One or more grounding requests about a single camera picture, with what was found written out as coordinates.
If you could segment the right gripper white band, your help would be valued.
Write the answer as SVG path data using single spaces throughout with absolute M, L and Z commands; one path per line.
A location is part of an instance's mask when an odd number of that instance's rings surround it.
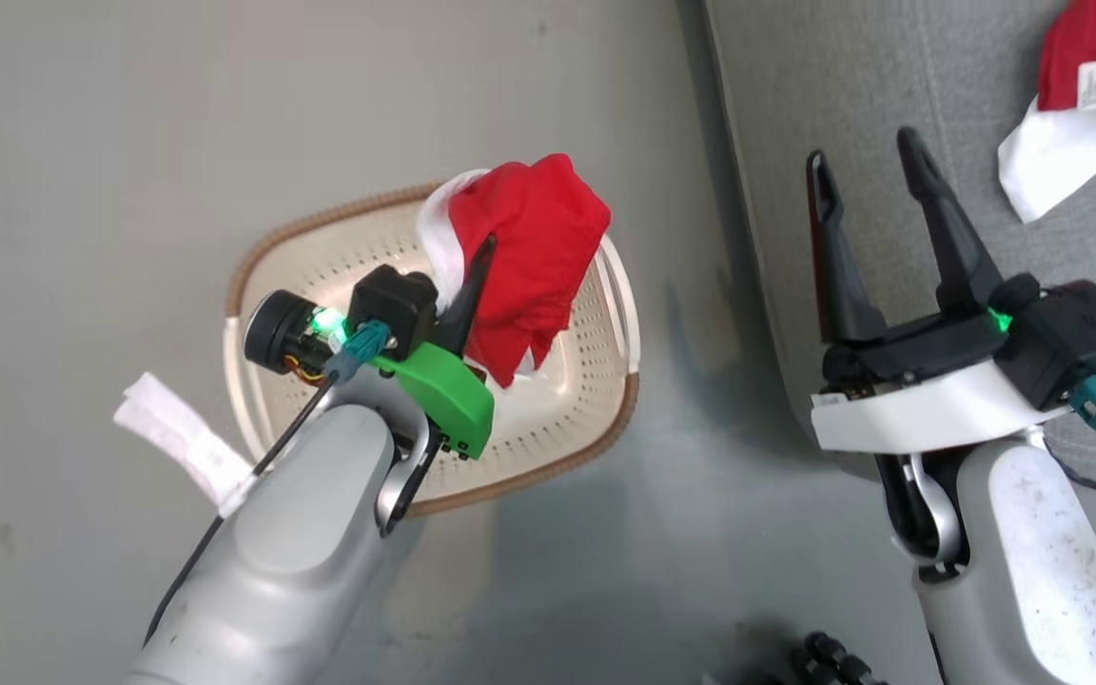
M 897 130 L 897 153 L 910 195 L 925 212 L 940 311 L 987 309 L 1002 277 L 960 199 L 916 129 Z M 1065 404 L 1034 408 L 1005 376 L 993 355 L 1008 333 L 991 309 L 931 315 L 888 330 L 841 226 L 844 204 L 822 151 L 806 160 L 806 191 L 819 334 L 832 343 L 822 365 L 826 385 L 811 399 L 819 447 L 925 454 L 1002 438 L 1070 413 Z

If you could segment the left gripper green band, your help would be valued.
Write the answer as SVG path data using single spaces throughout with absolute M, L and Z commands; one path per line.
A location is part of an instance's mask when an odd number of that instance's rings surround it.
M 246 359 L 312 387 L 329 384 L 341 359 L 362 361 L 395 379 L 438 426 L 448 450 L 477 459 L 491 437 L 495 399 L 464 357 L 498 242 L 487 235 L 439 318 L 383 304 L 363 306 L 352 322 L 293 292 L 269 292 L 246 327 Z

